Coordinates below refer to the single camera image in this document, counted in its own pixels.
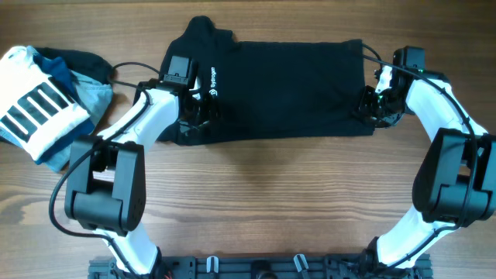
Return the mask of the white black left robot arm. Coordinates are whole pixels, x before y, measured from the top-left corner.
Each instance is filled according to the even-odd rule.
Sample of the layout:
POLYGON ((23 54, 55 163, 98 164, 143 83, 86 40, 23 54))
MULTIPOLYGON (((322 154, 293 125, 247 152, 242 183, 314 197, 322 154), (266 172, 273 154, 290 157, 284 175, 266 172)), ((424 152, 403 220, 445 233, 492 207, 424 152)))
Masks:
POLYGON ((50 198, 65 188, 64 211, 83 228, 81 238, 101 239, 114 256, 115 278, 169 278, 171 273, 141 222, 146 205, 145 155, 162 132, 184 125, 205 128, 217 116, 218 93, 189 77, 165 76, 136 88, 131 109, 96 136, 71 147, 70 168, 50 198))

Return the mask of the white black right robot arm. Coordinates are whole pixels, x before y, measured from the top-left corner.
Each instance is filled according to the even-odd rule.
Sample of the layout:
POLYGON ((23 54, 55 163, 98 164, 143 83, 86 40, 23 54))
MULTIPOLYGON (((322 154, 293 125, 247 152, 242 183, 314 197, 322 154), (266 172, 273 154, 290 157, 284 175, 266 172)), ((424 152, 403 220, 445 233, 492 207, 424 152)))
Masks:
POLYGON ((495 137, 472 120, 440 73, 389 64, 377 79, 365 94, 370 116, 391 122, 410 112, 431 141, 411 208, 356 263, 361 274, 396 276, 444 236, 494 214, 495 137))

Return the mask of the black polo shirt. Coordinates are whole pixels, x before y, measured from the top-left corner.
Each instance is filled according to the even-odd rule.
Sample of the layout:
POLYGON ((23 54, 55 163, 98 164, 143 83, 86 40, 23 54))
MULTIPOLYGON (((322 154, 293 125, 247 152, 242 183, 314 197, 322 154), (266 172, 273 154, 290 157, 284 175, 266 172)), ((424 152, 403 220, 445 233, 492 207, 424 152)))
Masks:
POLYGON ((195 146, 229 141, 309 136, 370 136, 374 127, 353 116, 365 88, 362 43, 237 41, 232 31, 196 16, 167 49, 189 57, 202 85, 219 93, 221 119, 211 136, 182 136, 179 125, 163 142, 195 146))

